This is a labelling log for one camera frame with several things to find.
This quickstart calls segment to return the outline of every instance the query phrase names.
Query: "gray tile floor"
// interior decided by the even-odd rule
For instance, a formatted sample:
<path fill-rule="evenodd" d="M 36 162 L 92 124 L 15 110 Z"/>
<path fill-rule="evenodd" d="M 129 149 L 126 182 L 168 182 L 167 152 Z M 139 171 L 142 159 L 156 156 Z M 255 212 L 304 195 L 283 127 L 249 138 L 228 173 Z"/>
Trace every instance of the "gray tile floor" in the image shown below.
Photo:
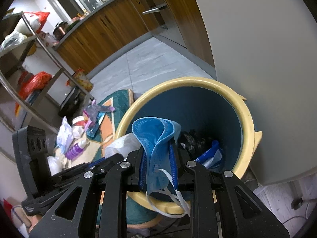
<path fill-rule="evenodd" d="M 91 79 L 97 102 L 120 89 L 130 88 L 136 97 L 152 87 L 179 77 L 211 78 L 180 53 L 151 38 L 131 49 Z"/>
<path fill-rule="evenodd" d="M 94 84 L 91 94 L 100 102 L 114 91 L 129 88 L 139 97 L 164 81 L 185 76 L 212 78 L 168 45 L 151 38 L 94 76 L 91 79 Z M 317 175 L 302 178 L 299 182 L 304 199 L 317 197 Z M 305 204 L 297 211 L 292 210 L 290 204 L 293 195 L 289 183 L 270 185 L 258 197 L 282 223 L 294 216 L 300 216 L 284 224 L 291 237 L 302 227 L 304 218 L 310 215 L 316 205 Z"/>

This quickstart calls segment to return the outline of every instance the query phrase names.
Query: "silver screw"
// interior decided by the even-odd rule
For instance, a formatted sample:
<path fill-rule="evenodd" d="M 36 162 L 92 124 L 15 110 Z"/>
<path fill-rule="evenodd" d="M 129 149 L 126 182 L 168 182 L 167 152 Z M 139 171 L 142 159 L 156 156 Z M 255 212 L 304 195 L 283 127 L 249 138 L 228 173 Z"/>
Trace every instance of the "silver screw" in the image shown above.
<path fill-rule="evenodd" d="M 130 163 L 127 162 L 127 161 L 123 161 L 123 162 L 120 164 L 120 166 L 121 166 L 122 168 L 127 168 L 127 167 L 130 166 Z"/>
<path fill-rule="evenodd" d="M 89 179 L 90 177 L 92 177 L 94 174 L 91 171 L 85 172 L 84 173 L 84 177 Z"/>
<path fill-rule="evenodd" d="M 190 161 L 188 161 L 188 162 L 186 163 L 186 165 L 187 165 L 188 167 L 195 167 L 197 164 L 196 164 L 195 161 L 190 160 Z"/>
<path fill-rule="evenodd" d="M 228 178 L 230 178 L 230 177 L 232 177 L 233 176 L 233 173 L 231 172 L 231 171 L 224 171 L 223 172 L 223 175 L 225 176 L 225 177 L 228 177 Z"/>

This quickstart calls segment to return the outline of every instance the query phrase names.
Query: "white bottle cap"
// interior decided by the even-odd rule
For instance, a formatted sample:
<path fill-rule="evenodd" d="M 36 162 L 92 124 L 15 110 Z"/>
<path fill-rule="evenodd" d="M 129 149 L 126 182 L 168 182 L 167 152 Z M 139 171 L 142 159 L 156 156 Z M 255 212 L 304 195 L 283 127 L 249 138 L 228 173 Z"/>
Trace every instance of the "white bottle cap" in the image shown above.
<path fill-rule="evenodd" d="M 88 144 L 88 140 L 87 139 L 81 140 L 80 142 L 78 142 L 78 147 L 83 149 L 87 144 Z"/>

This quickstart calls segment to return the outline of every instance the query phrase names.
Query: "yellow trash can rim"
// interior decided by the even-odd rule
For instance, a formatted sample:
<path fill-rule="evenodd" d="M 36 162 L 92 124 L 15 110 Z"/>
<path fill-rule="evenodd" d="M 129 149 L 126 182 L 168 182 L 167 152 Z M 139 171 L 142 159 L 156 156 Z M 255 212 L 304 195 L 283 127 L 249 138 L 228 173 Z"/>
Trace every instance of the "yellow trash can rim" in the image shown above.
<path fill-rule="evenodd" d="M 256 150 L 256 147 L 258 146 L 262 138 L 262 132 L 254 131 L 251 113 L 244 103 L 245 98 L 237 94 L 228 86 L 212 79 L 200 77 L 183 77 L 172 79 L 153 87 L 149 91 L 145 92 L 142 96 L 140 96 L 136 100 L 136 102 L 134 102 L 132 106 L 127 110 L 117 128 L 115 139 L 126 134 L 126 130 L 128 129 L 128 126 L 131 123 L 133 117 L 149 100 L 165 91 L 183 86 L 195 86 L 215 91 L 216 93 L 223 96 L 235 109 L 243 130 L 243 144 L 238 160 L 232 171 L 236 174 L 236 176 L 241 178 L 245 173 L 254 154 L 254 151 Z M 138 204 L 147 209 L 153 210 L 146 199 L 145 193 L 128 192 L 128 195 Z M 151 200 L 153 204 L 163 212 L 169 214 L 183 213 L 183 209 L 174 202 L 164 202 L 153 197 L 151 197 Z"/>

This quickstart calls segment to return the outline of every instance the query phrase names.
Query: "purple bottle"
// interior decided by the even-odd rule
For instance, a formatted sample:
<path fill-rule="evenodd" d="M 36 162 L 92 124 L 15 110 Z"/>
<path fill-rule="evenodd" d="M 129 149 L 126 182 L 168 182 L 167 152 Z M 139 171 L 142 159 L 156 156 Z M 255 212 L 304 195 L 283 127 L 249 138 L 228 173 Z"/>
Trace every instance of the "purple bottle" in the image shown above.
<path fill-rule="evenodd" d="M 74 159 L 75 157 L 77 157 L 80 153 L 82 153 L 85 149 L 85 146 L 87 145 L 88 140 L 82 140 L 78 143 L 76 143 L 74 146 L 72 146 L 66 153 L 65 153 L 65 157 L 67 159 Z"/>

